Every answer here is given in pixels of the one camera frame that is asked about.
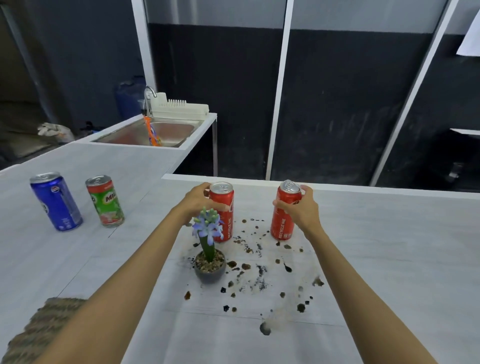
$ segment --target red coca-cola can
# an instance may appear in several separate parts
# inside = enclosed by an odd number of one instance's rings
[[[223,221],[222,233],[223,239],[219,236],[214,237],[213,240],[217,243],[226,242],[232,237],[233,231],[233,185],[228,182],[215,182],[210,185],[209,198],[215,202],[220,202],[230,206],[228,211],[219,211],[220,220]]]
[[[290,180],[283,181],[276,191],[276,199],[286,202],[287,204],[297,204],[301,200],[301,197],[300,186]],[[270,233],[275,239],[290,239],[294,226],[295,224],[289,214],[281,208],[274,208]]]

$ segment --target green milo can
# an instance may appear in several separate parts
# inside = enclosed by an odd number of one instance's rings
[[[96,176],[86,180],[85,184],[102,225],[109,228],[123,223],[125,216],[112,179],[109,176]]]

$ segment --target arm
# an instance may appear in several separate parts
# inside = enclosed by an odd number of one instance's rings
[[[275,200],[312,243],[322,270],[365,364],[436,364],[405,324],[360,277],[323,230],[313,190],[296,205]]]
[[[183,224],[205,206],[228,206],[194,187],[137,251],[90,297],[35,364],[120,363]]]

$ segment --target gray pot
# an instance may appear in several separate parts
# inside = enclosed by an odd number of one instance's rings
[[[205,284],[210,284],[210,283],[215,283],[217,282],[218,280],[220,280],[220,278],[225,274],[225,269],[227,267],[227,260],[225,259],[225,254],[223,254],[221,251],[219,251],[218,249],[215,249],[216,251],[218,251],[220,254],[223,255],[223,264],[221,265],[221,267],[216,270],[215,272],[202,272],[198,267],[197,267],[197,257],[198,255],[200,255],[202,252],[198,253],[195,257],[195,262],[193,264],[193,267],[195,269],[195,274],[197,275],[197,277],[200,279],[200,281],[202,283],[205,283]]]

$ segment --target sink basin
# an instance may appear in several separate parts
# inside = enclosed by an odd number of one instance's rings
[[[195,124],[168,121],[152,121],[151,125],[162,146],[179,147],[197,128]],[[148,132],[143,119],[95,140],[97,143],[149,146]]]

